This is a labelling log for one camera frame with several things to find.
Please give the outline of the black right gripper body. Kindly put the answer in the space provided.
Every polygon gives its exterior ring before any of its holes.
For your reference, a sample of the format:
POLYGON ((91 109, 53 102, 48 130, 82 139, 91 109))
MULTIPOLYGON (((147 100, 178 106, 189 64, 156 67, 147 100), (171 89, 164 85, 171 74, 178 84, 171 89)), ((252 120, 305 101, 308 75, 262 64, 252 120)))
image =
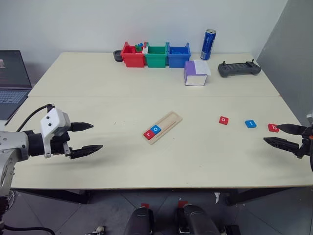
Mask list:
POLYGON ((302 145, 297 157, 302 159, 304 155, 313 157, 313 127, 300 126, 299 134, 302 136, 302 145))

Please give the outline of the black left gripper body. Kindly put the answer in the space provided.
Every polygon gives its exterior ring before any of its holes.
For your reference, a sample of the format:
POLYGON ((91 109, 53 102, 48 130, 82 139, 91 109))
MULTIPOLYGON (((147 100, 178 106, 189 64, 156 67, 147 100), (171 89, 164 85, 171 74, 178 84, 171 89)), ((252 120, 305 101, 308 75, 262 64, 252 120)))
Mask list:
POLYGON ((67 142, 70 140, 68 130, 71 129, 71 122, 66 123, 63 127, 50 123, 49 127, 50 132, 53 134, 50 141, 51 153, 53 155, 64 154, 65 156, 70 156, 71 150, 67 142))

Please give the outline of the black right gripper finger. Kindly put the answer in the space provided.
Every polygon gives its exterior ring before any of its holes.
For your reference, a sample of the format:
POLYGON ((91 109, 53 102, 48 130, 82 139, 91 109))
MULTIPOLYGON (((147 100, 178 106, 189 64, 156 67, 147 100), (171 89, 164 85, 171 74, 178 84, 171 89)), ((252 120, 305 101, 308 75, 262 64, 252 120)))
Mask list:
POLYGON ((263 140, 275 148, 291 152, 296 156, 300 156, 300 148, 299 144, 297 143, 293 143, 278 137, 265 137, 263 140))
POLYGON ((305 126, 294 125, 294 124, 280 124, 278 129, 292 135, 303 135, 305 126))

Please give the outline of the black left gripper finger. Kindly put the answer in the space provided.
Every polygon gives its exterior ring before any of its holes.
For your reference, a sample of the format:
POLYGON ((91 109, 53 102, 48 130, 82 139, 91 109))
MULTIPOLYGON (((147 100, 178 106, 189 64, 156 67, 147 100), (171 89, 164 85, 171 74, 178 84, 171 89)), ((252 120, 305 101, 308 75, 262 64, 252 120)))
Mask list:
POLYGON ((92 124, 86 123, 86 122, 72 122, 70 126, 70 130, 72 132, 79 132, 84 131, 87 129, 91 129, 94 126, 92 124))
POLYGON ((72 148, 70 148, 70 155, 69 158, 72 159, 77 159, 77 158, 81 158, 84 156, 88 156, 98 150, 100 150, 103 147, 103 145, 88 145, 88 146, 84 146, 80 149, 76 149, 73 150, 72 148))

